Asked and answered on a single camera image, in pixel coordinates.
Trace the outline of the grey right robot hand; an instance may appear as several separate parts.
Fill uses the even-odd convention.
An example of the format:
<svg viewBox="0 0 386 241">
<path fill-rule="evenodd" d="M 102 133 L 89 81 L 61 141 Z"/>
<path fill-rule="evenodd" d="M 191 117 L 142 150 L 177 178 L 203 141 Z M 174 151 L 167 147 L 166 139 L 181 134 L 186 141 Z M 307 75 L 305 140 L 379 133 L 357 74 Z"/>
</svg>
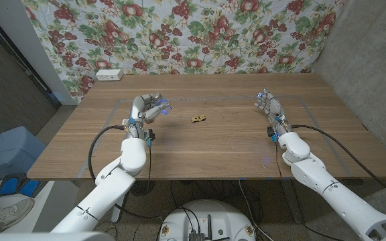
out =
<svg viewBox="0 0 386 241">
<path fill-rule="evenodd" d="M 263 90 L 257 95 L 257 102 L 254 104 L 258 109 L 263 111 L 268 121 L 273 125 L 285 119 L 285 110 L 272 93 Z"/>
</svg>

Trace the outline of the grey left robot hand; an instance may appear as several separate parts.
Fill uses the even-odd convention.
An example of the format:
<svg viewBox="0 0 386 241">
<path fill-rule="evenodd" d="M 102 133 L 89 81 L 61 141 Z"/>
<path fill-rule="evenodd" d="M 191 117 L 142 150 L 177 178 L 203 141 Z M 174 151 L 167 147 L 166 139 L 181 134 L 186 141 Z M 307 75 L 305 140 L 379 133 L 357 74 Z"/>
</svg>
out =
<svg viewBox="0 0 386 241">
<path fill-rule="evenodd" d="M 159 114 L 168 115 L 171 110 L 169 102 L 159 93 L 136 96 L 129 113 L 135 125 L 142 128 L 144 124 L 150 124 Z"/>
</svg>

